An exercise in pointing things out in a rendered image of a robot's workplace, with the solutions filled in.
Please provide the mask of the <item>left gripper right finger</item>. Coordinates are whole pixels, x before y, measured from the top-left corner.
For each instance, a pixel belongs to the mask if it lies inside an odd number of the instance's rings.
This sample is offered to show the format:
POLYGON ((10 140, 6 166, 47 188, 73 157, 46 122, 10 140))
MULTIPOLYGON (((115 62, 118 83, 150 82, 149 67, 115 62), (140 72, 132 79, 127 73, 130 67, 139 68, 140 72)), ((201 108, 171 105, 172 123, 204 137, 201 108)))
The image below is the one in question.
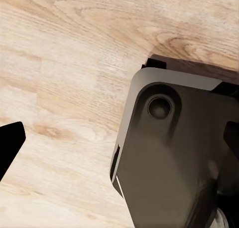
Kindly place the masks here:
POLYGON ((228 121, 223 139, 239 161, 239 123, 228 121))

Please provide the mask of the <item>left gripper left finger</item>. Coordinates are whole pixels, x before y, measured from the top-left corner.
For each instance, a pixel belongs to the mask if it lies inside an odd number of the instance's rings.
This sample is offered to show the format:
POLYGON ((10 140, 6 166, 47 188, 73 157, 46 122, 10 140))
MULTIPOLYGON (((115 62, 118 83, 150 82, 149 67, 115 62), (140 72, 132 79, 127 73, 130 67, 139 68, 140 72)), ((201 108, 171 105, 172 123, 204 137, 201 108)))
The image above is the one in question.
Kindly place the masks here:
POLYGON ((21 121, 0 127, 0 181, 26 140, 21 121))

